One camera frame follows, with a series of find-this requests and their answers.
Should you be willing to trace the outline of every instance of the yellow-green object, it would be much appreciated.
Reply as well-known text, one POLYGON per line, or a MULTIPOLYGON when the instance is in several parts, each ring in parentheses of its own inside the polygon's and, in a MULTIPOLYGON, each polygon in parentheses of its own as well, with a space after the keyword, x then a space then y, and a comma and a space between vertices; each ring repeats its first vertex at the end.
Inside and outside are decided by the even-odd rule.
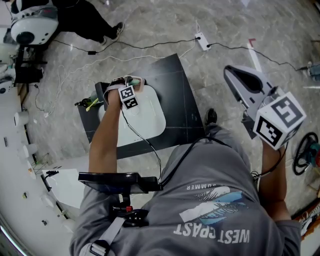
POLYGON ((91 108, 94 104, 96 104, 98 101, 99 101, 99 99, 96 98, 96 99, 94 100, 94 102, 92 102, 92 104, 91 104, 90 106, 88 106, 85 110, 88 112, 88 111, 90 110, 90 108, 91 108))

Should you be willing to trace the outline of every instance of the black table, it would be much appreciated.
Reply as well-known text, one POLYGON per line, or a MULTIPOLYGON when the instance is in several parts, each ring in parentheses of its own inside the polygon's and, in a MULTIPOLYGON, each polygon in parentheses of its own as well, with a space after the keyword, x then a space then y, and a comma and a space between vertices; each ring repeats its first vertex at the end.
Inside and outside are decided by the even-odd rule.
MULTIPOLYGON (((148 139, 156 150, 189 144, 205 136, 195 98, 177 54, 158 60, 130 75, 145 78, 146 83, 155 90, 162 107, 166 120, 165 130, 161 135, 148 139)), ((91 108, 89 112, 86 112, 85 107, 78 106, 89 142, 92 141, 100 123, 98 118, 100 105, 91 108)), ((118 147, 117 158, 122 159, 152 151, 145 141, 139 141, 118 147)))

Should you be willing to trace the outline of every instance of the black shoe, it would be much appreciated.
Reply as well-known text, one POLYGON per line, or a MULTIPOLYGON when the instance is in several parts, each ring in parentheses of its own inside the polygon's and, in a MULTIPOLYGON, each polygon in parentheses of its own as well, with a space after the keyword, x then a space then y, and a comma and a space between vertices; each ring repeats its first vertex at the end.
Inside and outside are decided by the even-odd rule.
POLYGON ((113 27, 116 30, 116 37, 115 38, 111 38, 111 40, 113 42, 117 41, 122 33, 122 31, 124 31, 125 29, 125 24, 123 22, 118 23, 116 26, 113 27))
POLYGON ((211 123, 217 123, 218 116, 216 111, 213 108, 210 108, 205 114, 205 125, 209 125, 211 123))

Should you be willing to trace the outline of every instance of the shirt sleeve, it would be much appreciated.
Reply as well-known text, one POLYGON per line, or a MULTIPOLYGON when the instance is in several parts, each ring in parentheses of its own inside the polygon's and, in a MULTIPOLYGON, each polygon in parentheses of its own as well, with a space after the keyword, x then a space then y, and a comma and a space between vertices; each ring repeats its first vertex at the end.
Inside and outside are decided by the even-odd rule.
POLYGON ((296 220, 281 220, 275 223, 283 235, 283 256, 299 256, 301 247, 301 224, 296 220))
POLYGON ((119 197, 107 195, 85 186, 80 214, 75 221, 75 229, 70 243, 70 255, 78 256, 81 249, 93 243, 111 225, 112 205, 119 203, 119 197))

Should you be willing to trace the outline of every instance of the power strip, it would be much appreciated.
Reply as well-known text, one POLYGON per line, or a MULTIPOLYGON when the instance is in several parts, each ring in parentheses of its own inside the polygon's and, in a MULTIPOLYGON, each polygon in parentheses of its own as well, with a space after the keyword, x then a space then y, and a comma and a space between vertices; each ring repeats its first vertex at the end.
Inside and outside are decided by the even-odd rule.
POLYGON ((194 36, 195 38, 200 38, 198 39, 198 43, 200 44, 201 48, 203 51, 208 51, 211 49, 211 46, 207 47, 207 45, 209 45, 205 35, 203 33, 197 33, 194 36))

